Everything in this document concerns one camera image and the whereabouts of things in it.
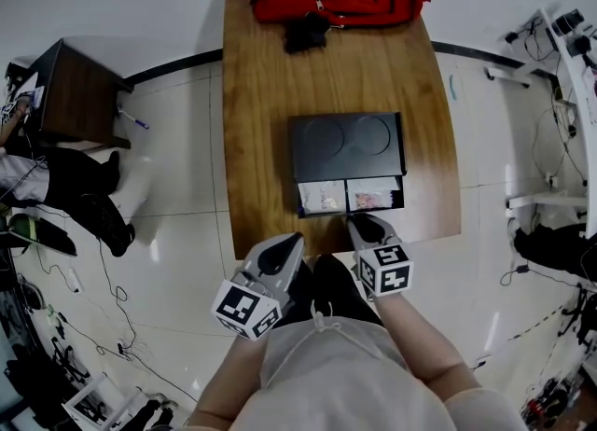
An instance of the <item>white tile floor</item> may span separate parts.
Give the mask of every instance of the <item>white tile floor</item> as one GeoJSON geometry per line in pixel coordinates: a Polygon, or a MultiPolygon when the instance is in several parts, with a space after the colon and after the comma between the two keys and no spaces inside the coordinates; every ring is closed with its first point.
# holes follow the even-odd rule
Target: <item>white tile floor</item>
{"type": "MultiPolygon", "coordinates": [[[[549,106],[549,89],[539,80],[529,90],[491,82],[482,62],[437,57],[456,139],[462,233],[410,244],[416,276],[407,296],[454,341],[471,366],[491,354],[476,373],[519,407],[534,386],[571,369],[582,353],[573,334],[557,340],[562,323],[558,313],[508,341],[566,304],[574,295],[572,288],[531,273],[514,276],[510,287],[499,284],[513,263],[521,263],[513,257],[507,236],[505,200],[546,188],[531,150],[536,122],[549,106]]],[[[113,286],[128,292],[122,306],[138,334],[134,351],[193,396],[201,393],[232,341],[209,314],[221,280],[237,265],[226,192],[221,75],[220,63],[177,72],[139,85],[125,101],[125,109],[151,128],[124,124],[132,150],[122,153],[123,180],[114,195],[122,215],[132,219],[137,240],[123,258],[111,257],[107,249],[104,253],[113,286]]],[[[535,155],[543,170],[553,172],[562,148],[549,118],[541,122],[535,155]]],[[[580,141],[581,134],[575,142],[580,141]]],[[[582,150],[579,144],[571,149],[573,154],[582,150]]],[[[105,160],[108,154],[94,157],[105,160]]],[[[565,160],[561,180],[577,181],[575,174],[565,160]]],[[[35,213],[66,228],[78,252],[69,259],[42,250],[45,267],[75,269],[84,292],[71,293],[55,269],[44,274],[34,249],[16,258],[18,271],[36,283],[70,323],[116,350],[119,338],[132,336],[109,293],[97,241],[70,218],[35,213]]],[[[342,259],[352,260],[350,254],[342,259]]],[[[576,282],[564,273],[545,272],[576,282]]],[[[35,322],[49,342],[55,333],[45,314],[37,313],[35,322]]],[[[113,385],[104,391],[108,404],[140,385],[178,401],[181,412],[175,420],[180,424],[186,419],[193,402],[184,394],[138,364],[98,355],[87,339],[66,331],[91,373],[103,370],[110,377],[113,385]]]]}

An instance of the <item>black baseboard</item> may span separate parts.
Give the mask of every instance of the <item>black baseboard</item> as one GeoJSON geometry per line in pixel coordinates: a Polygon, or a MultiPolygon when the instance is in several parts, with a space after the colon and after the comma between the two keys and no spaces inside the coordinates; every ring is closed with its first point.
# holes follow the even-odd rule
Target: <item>black baseboard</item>
{"type": "MultiPolygon", "coordinates": [[[[512,58],[507,58],[506,56],[501,56],[499,54],[488,53],[487,51],[481,51],[480,49],[459,47],[457,45],[451,45],[450,43],[440,43],[438,41],[432,41],[431,44],[433,45],[433,49],[436,53],[466,56],[467,58],[491,62],[507,68],[519,68],[524,64],[517,60],[512,60],[512,58]]],[[[179,71],[181,69],[192,68],[194,66],[200,66],[206,63],[219,62],[221,60],[222,49],[214,49],[213,51],[207,51],[205,53],[189,56],[188,58],[183,58],[182,60],[156,66],[155,68],[151,68],[146,71],[142,71],[141,73],[137,73],[136,75],[129,76],[125,80],[129,84],[135,86],[139,83],[143,83],[144,81],[148,81],[149,79],[169,75],[170,73],[174,73],[175,71],[179,71]]],[[[560,85],[558,78],[552,73],[537,69],[533,71],[533,74],[543,77],[544,79],[548,79],[554,89],[560,85]]]]}
{"type": "Polygon", "coordinates": [[[155,68],[151,68],[136,75],[129,76],[125,79],[129,84],[136,86],[149,79],[154,79],[159,76],[169,75],[181,69],[192,68],[194,66],[201,66],[202,64],[219,62],[222,60],[222,49],[215,49],[213,51],[207,51],[205,53],[196,54],[183,58],[182,60],[176,60],[166,64],[161,64],[155,68]]]}

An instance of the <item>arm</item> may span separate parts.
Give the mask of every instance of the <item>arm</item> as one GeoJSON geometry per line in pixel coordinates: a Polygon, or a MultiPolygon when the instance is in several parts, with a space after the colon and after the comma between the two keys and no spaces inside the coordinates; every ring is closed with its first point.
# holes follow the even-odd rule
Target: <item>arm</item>
{"type": "Polygon", "coordinates": [[[12,134],[14,129],[25,116],[29,114],[29,107],[27,101],[18,101],[15,106],[15,113],[8,120],[8,122],[0,128],[0,147],[4,147],[8,137],[12,134]]]}
{"type": "Polygon", "coordinates": [[[237,337],[222,365],[207,384],[197,407],[188,419],[189,426],[209,426],[227,430],[251,395],[259,388],[268,338],[249,341],[237,337]]]}
{"type": "Polygon", "coordinates": [[[480,387],[454,345],[402,295],[375,298],[375,305],[412,374],[439,399],[480,387]]]}

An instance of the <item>dark wooden side table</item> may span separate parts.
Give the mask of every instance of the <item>dark wooden side table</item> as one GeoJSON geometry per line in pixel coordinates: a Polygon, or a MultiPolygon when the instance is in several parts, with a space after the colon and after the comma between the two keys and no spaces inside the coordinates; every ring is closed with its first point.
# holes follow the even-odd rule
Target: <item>dark wooden side table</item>
{"type": "Polygon", "coordinates": [[[122,77],[62,39],[29,69],[38,73],[37,86],[45,87],[42,104],[26,125],[30,136],[49,142],[91,141],[131,148],[128,139],[113,134],[117,93],[133,89],[122,77]]]}

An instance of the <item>white drawstring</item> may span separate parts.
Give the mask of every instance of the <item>white drawstring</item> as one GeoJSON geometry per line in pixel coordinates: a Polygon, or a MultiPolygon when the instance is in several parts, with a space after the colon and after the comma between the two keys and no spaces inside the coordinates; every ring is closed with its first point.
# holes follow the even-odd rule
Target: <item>white drawstring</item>
{"type": "MultiPolygon", "coordinates": [[[[329,306],[329,317],[331,318],[334,316],[334,308],[332,307],[332,304],[330,301],[327,303],[327,305],[329,306]]],[[[386,357],[382,354],[382,352],[378,348],[375,348],[374,351],[371,351],[365,345],[363,345],[362,343],[359,343],[353,337],[351,337],[346,332],[344,332],[344,330],[342,330],[341,323],[333,322],[330,325],[326,325],[326,321],[324,320],[324,317],[325,317],[324,314],[315,310],[315,300],[311,300],[311,316],[313,317],[313,323],[315,325],[315,329],[313,329],[309,333],[307,333],[307,335],[305,335],[301,340],[299,340],[297,342],[297,344],[295,346],[293,346],[290,349],[290,351],[286,355],[285,359],[282,360],[282,363],[280,364],[280,366],[273,372],[273,374],[270,376],[270,378],[266,381],[264,388],[267,388],[270,386],[270,383],[278,375],[280,370],[285,366],[285,364],[290,359],[290,356],[292,356],[292,354],[299,348],[299,346],[301,344],[303,344],[314,333],[323,333],[326,330],[336,331],[337,333],[342,335],[342,337],[344,337],[346,340],[355,344],[361,350],[363,350],[364,352],[366,352],[368,355],[370,355],[371,357],[373,357],[375,359],[379,359],[379,360],[386,359],[386,357]]]]}

